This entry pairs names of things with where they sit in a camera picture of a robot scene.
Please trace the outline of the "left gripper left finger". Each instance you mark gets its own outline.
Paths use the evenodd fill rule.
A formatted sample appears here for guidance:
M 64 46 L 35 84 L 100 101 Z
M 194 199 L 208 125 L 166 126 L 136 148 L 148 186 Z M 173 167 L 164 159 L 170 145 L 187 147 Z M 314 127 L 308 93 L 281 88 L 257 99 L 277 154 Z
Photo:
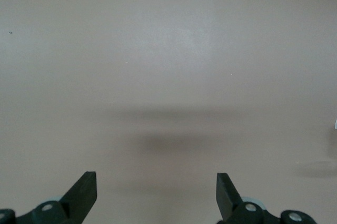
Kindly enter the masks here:
M 21 216 L 12 209 L 1 209 L 1 223 L 83 223 L 96 199 L 96 172 L 86 171 L 59 200 L 43 202 Z

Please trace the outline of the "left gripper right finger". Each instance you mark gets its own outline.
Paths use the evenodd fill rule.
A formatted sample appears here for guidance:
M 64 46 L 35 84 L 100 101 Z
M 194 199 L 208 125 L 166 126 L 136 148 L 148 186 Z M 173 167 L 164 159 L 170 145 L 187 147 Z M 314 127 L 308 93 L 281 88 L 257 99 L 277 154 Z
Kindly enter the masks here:
M 276 217 L 258 201 L 243 200 L 227 173 L 217 174 L 216 202 L 222 216 L 219 223 L 315 223 L 311 216 L 301 211 L 284 210 Z

